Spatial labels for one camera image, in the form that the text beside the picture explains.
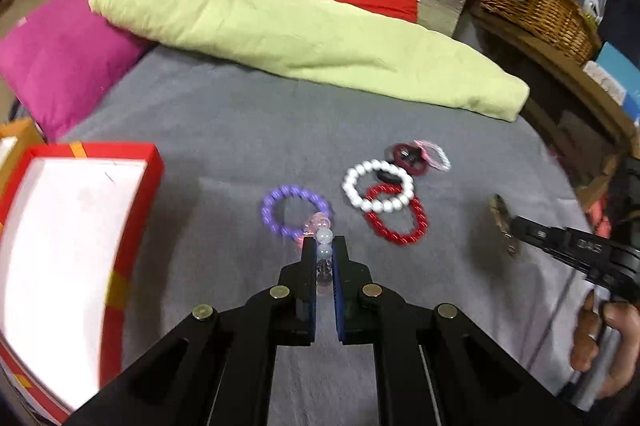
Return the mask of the person's right hand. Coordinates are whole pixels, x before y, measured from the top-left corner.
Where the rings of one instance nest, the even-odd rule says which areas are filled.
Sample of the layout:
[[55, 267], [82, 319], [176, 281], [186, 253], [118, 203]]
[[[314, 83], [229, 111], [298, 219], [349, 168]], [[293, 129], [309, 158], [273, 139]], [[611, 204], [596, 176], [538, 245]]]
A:
[[626, 302], [598, 305], [597, 293], [591, 290], [579, 309], [570, 350], [570, 366], [580, 373], [589, 372], [602, 357], [604, 328], [620, 334], [608, 371], [596, 394], [610, 398], [628, 386], [634, 378], [639, 360], [639, 306]]

